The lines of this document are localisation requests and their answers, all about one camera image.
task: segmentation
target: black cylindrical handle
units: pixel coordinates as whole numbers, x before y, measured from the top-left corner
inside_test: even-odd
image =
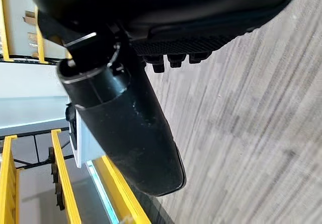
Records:
[[[180,154],[144,68],[133,64],[114,75],[103,66],[71,77],[62,72],[63,64],[66,60],[58,66],[62,84],[124,177],[154,196],[182,188],[186,177]]]

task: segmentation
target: wood-grain floor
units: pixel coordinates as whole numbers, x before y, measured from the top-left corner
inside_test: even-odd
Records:
[[[187,172],[175,223],[322,223],[322,0],[195,65],[147,73]]]

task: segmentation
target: white wall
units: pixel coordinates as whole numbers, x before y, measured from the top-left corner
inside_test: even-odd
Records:
[[[0,63],[0,98],[66,96],[53,65]]]
[[[65,117],[67,97],[0,98],[0,128]]]
[[[65,117],[55,66],[0,63],[0,86],[0,128]]]
[[[9,36],[10,54],[28,55],[37,52],[37,48],[29,46],[28,32],[36,33],[36,27],[24,22],[25,10],[34,12],[35,4],[32,0],[6,0],[7,28]],[[45,57],[65,58],[65,49],[48,40],[44,42]]]

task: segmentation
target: white panel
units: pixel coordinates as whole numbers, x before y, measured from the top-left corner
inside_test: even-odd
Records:
[[[67,96],[53,65],[0,63],[0,98]]]

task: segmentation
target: yellow shelf frame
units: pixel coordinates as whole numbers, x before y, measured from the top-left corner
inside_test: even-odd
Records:
[[[103,156],[94,160],[93,164],[115,207],[119,220],[122,223],[151,223],[121,172],[112,161],[107,156]]]
[[[0,224],[19,223],[19,171],[11,152],[11,142],[16,138],[5,137],[0,169]]]
[[[2,50],[3,50],[3,57],[5,61],[13,62],[13,59],[10,59],[9,55],[9,36],[6,31],[6,17],[5,17],[5,10],[6,9],[6,0],[0,0],[0,35],[1,35],[1,42],[2,42]]]
[[[42,37],[42,34],[41,34],[40,29],[38,27],[38,8],[37,7],[35,7],[35,15],[36,15],[36,34],[37,34],[37,45],[38,45],[38,59],[39,59],[40,63],[48,64],[48,62],[45,61],[44,38]]]
[[[61,146],[58,138],[58,134],[60,132],[61,132],[60,129],[52,130],[51,139],[52,139],[52,144],[54,146],[55,159],[56,159],[56,164],[58,166],[60,183],[64,194],[66,214],[69,221],[68,223],[79,224],[79,223],[82,223],[82,221],[78,212],[74,193],[72,191],[72,187],[70,184],[64,156],[61,151]]]

